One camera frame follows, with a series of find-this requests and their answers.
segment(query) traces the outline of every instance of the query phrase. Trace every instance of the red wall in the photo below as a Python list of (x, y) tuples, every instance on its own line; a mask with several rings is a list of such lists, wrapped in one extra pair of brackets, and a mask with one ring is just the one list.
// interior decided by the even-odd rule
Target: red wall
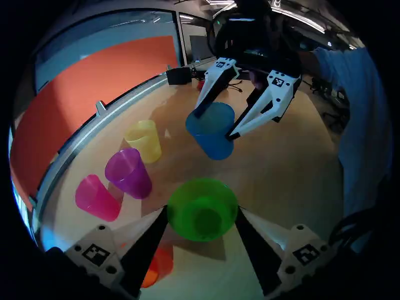
[(122, 43), (73, 64), (35, 97), (11, 147), (12, 177), (30, 209), (47, 167), (67, 139), (96, 113), (96, 102), (121, 94), (178, 66), (172, 36)]

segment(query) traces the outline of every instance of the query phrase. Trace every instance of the plastic cup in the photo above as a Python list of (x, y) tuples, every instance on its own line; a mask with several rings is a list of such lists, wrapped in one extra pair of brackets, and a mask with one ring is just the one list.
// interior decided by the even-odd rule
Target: plastic cup
[(167, 205), (168, 222), (177, 234), (195, 242), (212, 241), (235, 223), (235, 194), (218, 180), (199, 178), (181, 185)]
[(223, 160), (234, 150), (234, 142), (225, 137), (234, 121), (232, 107), (213, 102), (200, 118), (192, 112), (186, 119), (186, 129), (210, 159)]
[(126, 142), (140, 152), (144, 163), (154, 163), (161, 157), (161, 146), (153, 120), (139, 121), (125, 133)]
[(81, 210), (107, 222), (118, 217), (122, 206), (122, 202), (116, 200), (94, 174), (80, 182), (75, 192), (75, 203)]
[(165, 276), (171, 274), (174, 268), (174, 260), (167, 251), (158, 248), (155, 251), (154, 257), (148, 267), (146, 276), (144, 277), (142, 288), (148, 288), (159, 282)]
[(146, 198), (152, 191), (152, 182), (138, 150), (122, 149), (105, 166), (105, 177), (121, 191), (136, 199)]

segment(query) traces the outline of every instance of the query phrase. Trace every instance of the wooden table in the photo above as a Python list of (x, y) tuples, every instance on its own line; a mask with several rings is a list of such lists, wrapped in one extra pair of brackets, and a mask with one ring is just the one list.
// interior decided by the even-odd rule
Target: wooden table
[[(229, 158), (215, 161), (185, 128), (199, 95), (196, 84), (161, 86), (114, 119), (77, 155), (44, 212), (41, 240), (46, 249), (57, 246), (66, 250), (104, 223), (75, 205), (75, 190), (88, 174), (97, 174), (109, 184), (104, 175), (107, 161), (127, 146), (123, 139), (126, 129), (145, 119), (155, 121), (162, 148), (161, 159), (146, 165), (153, 191), (143, 201), (125, 194), (119, 217), (108, 224), (111, 229), (165, 205), (184, 182), (209, 177), (227, 184), (241, 206), (263, 219), (288, 229), (303, 223), (321, 238), (328, 238), (343, 213), (342, 176), (334, 145), (308, 96), (298, 91), (280, 123), (269, 122), (240, 137)], [(229, 88), (217, 99), (231, 105), (236, 118), (245, 109), (253, 86), (244, 81), (240, 88), (243, 93)], [(235, 227), (209, 243), (183, 240), (167, 228), (163, 242), (170, 242), (173, 249), (173, 272), (142, 289), (141, 300), (262, 299)]]

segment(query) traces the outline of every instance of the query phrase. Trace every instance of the purple cup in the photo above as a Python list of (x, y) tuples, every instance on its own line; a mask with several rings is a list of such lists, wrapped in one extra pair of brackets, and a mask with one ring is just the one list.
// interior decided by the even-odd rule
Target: purple cup
[(121, 191), (136, 199), (146, 198), (152, 191), (152, 181), (138, 150), (122, 149), (108, 161), (105, 177)]

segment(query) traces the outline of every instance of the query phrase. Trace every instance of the blue cup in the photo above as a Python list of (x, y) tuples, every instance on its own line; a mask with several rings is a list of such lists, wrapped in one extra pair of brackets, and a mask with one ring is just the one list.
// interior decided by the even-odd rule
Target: blue cup
[(192, 111), (186, 119), (186, 129), (210, 159), (223, 160), (234, 150), (234, 142), (225, 137), (234, 121), (232, 107), (213, 102), (200, 118)]

